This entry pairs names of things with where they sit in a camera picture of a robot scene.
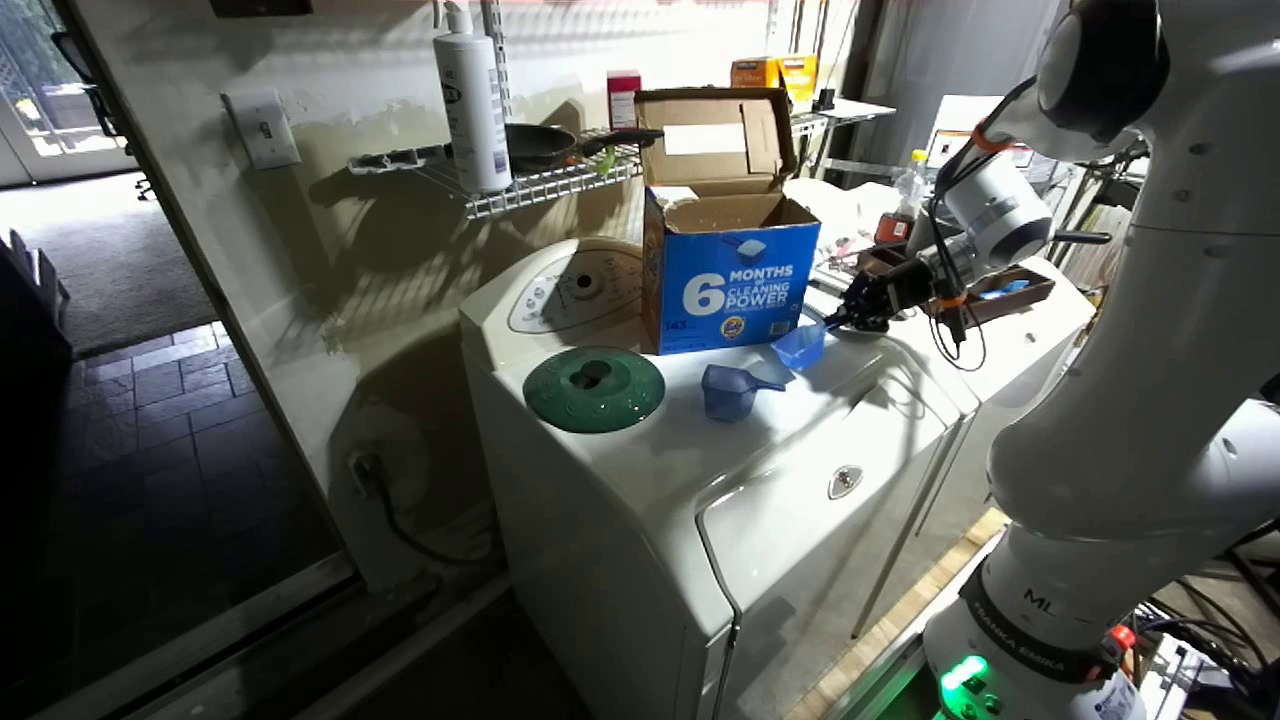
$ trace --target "white cylinder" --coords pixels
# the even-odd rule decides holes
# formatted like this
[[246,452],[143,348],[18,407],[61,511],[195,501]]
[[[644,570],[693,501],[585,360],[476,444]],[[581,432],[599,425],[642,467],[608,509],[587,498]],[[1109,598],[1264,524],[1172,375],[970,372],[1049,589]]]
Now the white cylinder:
[[512,189],[500,74],[487,36],[437,36],[442,93],[452,136],[452,166],[466,193]]

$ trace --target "doorway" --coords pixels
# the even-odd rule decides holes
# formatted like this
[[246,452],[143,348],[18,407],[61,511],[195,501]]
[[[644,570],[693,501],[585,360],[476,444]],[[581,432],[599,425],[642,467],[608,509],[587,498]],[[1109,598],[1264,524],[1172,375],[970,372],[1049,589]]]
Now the doorway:
[[102,93],[52,46],[48,0],[0,0],[0,185],[135,167]]

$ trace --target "green plastic lid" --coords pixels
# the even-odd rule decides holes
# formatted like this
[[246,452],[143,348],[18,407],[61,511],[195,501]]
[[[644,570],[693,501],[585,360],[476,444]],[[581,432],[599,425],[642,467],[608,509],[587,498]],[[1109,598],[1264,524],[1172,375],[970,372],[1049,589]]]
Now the green plastic lid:
[[642,353],[573,348],[524,380],[533,415],[567,432],[632,429],[664,399],[664,375]]

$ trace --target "white washing machine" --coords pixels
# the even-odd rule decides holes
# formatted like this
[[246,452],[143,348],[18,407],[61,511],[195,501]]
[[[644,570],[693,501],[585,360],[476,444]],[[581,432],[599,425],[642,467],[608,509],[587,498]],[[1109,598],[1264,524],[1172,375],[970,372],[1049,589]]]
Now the white washing machine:
[[705,415],[700,375],[755,348],[647,356],[664,380],[651,415],[563,432],[528,411],[524,380],[567,348],[642,353],[642,253],[563,240],[481,288],[466,360],[512,584],[587,707],[786,718],[874,604],[913,584],[905,555],[923,570],[977,522],[979,471],[957,484],[966,509],[936,498],[973,463],[979,407],[1045,375],[1089,322],[1074,294],[1037,311],[987,327],[994,356],[1029,343],[987,375],[947,367],[923,322],[889,342],[827,338],[813,372],[737,425]]

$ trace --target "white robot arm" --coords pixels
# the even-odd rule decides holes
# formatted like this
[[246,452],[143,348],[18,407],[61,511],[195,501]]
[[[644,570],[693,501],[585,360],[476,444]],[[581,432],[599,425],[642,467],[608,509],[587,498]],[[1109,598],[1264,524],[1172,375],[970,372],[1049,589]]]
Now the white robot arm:
[[1058,156],[1139,130],[1153,171],[1096,334],[994,444],[1012,529],[923,627],[936,671],[994,667],[1002,711],[966,711],[1144,718],[1096,677],[1106,632],[1280,517],[1280,411],[1257,399],[1280,372],[1277,113],[1277,0],[1075,0],[979,130]]

